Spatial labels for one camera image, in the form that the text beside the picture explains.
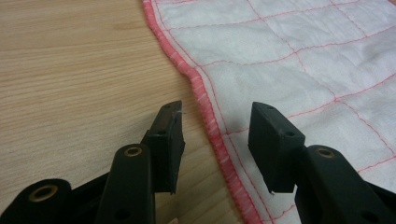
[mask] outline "red stitched edge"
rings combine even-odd
[[[146,12],[148,25],[153,33],[157,36],[163,51],[171,59],[172,63],[175,64],[180,73],[186,75],[191,81],[195,100],[198,102],[201,113],[204,115],[205,126],[208,130],[210,142],[215,148],[220,170],[225,177],[227,186],[230,189],[230,192],[242,214],[243,219],[246,223],[262,222],[257,209],[248,196],[247,190],[243,186],[237,172],[235,171],[235,168],[233,167],[233,162],[231,161],[230,155],[222,139],[219,126],[215,122],[215,114],[213,108],[211,107],[211,103],[200,74],[195,68],[189,66],[185,62],[185,60],[166,39],[162,29],[157,24],[151,0],[144,1],[143,7]]]

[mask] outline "wooden surface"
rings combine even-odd
[[[75,188],[106,173],[161,105],[182,100],[177,195],[156,195],[157,222],[242,222],[190,82],[162,52],[140,1],[1,1],[0,27],[0,212],[38,180]]]

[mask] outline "quilted cloth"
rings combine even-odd
[[[145,0],[148,24],[190,80],[246,223],[299,223],[248,151],[252,102],[276,107],[305,144],[341,151],[396,192],[396,6],[387,0]]]

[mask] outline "fabric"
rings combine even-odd
[[[386,0],[146,0],[148,24],[191,80],[246,223],[299,223],[248,151],[252,102],[276,107],[305,145],[341,151],[396,191],[396,6]]]

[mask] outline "table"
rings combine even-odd
[[[0,212],[45,178],[72,188],[108,172],[161,105],[183,101],[177,194],[157,223],[240,223],[189,80],[164,55],[141,1],[0,2]]]

